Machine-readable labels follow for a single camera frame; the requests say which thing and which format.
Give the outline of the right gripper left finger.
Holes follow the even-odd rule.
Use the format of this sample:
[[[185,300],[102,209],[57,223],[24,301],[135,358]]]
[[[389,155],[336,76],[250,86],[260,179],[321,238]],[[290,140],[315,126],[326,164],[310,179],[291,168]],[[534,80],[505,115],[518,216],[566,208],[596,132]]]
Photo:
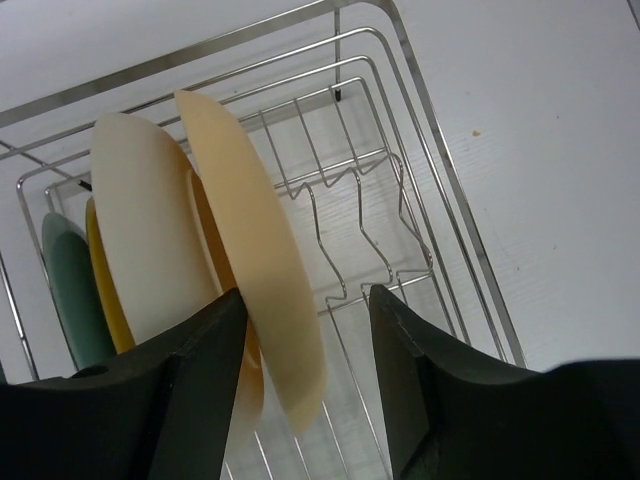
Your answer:
[[[219,478],[247,320],[232,289],[71,377],[2,385],[2,478]]]

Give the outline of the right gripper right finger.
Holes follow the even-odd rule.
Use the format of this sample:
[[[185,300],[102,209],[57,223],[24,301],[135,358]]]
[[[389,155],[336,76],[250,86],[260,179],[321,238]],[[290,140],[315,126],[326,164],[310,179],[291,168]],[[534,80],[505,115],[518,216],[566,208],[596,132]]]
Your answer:
[[[638,477],[637,360],[539,373],[461,342],[384,286],[369,312],[394,478]]]

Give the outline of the yellow patterned plate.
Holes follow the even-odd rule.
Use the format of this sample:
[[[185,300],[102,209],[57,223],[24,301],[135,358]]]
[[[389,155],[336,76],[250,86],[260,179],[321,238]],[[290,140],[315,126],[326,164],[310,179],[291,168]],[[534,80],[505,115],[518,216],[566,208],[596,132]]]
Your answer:
[[[115,350],[120,354],[134,348],[135,341],[124,315],[107,262],[93,197],[90,197],[86,203],[85,226],[91,263],[106,324]]]

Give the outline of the blue green patterned plate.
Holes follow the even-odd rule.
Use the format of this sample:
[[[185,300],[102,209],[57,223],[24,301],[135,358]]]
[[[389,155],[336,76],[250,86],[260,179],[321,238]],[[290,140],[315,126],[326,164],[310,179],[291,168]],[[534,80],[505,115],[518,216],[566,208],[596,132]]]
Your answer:
[[[59,213],[45,215],[43,258],[63,334],[81,370],[115,355],[82,230]]]

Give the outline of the orange plate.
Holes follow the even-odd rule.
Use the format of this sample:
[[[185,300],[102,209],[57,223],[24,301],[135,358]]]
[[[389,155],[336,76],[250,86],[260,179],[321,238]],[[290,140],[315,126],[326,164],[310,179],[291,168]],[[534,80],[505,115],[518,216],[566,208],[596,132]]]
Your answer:
[[[174,98],[231,270],[291,429],[319,415],[327,366],[313,291],[273,183],[236,117],[216,100]]]

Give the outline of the cream plate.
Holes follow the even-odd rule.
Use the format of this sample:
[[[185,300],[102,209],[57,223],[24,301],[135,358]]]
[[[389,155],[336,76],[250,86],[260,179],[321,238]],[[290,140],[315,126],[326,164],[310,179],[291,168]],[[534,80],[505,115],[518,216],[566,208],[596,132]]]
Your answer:
[[[195,170],[155,123],[106,113],[91,142],[97,221],[136,343],[189,319],[222,290],[193,201]]]

